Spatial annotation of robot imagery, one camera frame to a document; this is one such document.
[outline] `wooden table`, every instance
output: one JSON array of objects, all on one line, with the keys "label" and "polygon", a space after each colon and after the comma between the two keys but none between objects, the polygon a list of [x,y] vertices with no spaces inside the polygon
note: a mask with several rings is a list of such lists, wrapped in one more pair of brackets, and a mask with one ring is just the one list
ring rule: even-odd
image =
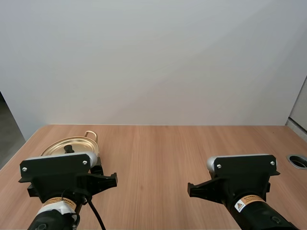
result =
[{"label": "wooden table", "polygon": [[[0,171],[0,229],[27,229],[41,207],[20,184],[19,164],[39,156],[53,142],[99,136],[105,175],[118,186],[93,197],[107,229],[239,229],[223,205],[190,198],[188,182],[210,179],[210,156],[273,154],[281,173],[270,179],[268,203],[300,229],[307,229],[307,170],[286,160],[307,155],[307,143],[285,126],[103,126],[49,125],[39,129]],[[84,206],[78,229],[100,229]]]}]

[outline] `warning label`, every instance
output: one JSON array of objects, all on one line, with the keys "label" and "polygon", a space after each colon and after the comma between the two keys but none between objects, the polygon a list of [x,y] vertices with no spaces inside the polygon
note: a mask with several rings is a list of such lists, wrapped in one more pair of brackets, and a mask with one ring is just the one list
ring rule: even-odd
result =
[{"label": "warning label", "polygon": [[[57,203],[57,202],[60,202],[60,201],[62,201],[62,198],[61,198],[61,197],[54,197],[54,198],[51,198],[51,199],[49,199],[48,201],[46,201],[46,202],[43,204],[43,206],[50,205],[50,204],[54,204],[54,203]],[[77,205],[76,205],[73,201],[71,201],[71,200],[69,200],[69,199],[67,199],[67,198],[63,198],[63,201],[64,201],[66,204],[68,204],[73,210],[75,210],[75,208],[77,207]]]},{"label": "warning label", "polygon": [[255,201],[265,202],[264,200],[261,199],[260,196],[257,196],[257,195],[246,195],[245,197],[243,197],[240,200],[238,200],[238,202],[236,202],[235,208],[236,208],[236,210],[238,210],[238,212],[241,212],[246,205],[248,205],[250,203],[253,203]]}]

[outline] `gold pot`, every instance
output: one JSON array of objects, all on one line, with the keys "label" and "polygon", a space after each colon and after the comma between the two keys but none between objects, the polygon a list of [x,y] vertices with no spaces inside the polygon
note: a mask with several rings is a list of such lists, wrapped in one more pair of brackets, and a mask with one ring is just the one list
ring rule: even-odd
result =
[{"label": "gold pot", "polygon": [[[91,133],[94,135],[95,140],[90,139],[87,135]],[[94,152],[97,156],[99,154],[98,135],[93,131],[86,131],[84,137],[71,137],[59,140],[50,145],[41,156],[59,155],[71,152]]]}]

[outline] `metal lid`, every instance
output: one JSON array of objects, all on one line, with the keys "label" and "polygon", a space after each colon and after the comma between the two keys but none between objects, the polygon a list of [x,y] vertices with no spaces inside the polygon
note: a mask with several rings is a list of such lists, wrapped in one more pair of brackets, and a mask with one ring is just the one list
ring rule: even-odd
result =
[{"label": "metal lid", "polygon": [[[87,137],[89,133],[95,136],[95,140]],[[41,156],[59,155],[72,152],[94,152],[99,154],[98,135],[93,131],[86,131],[84,137],[71,137],[59,140],[50,145]]]}]

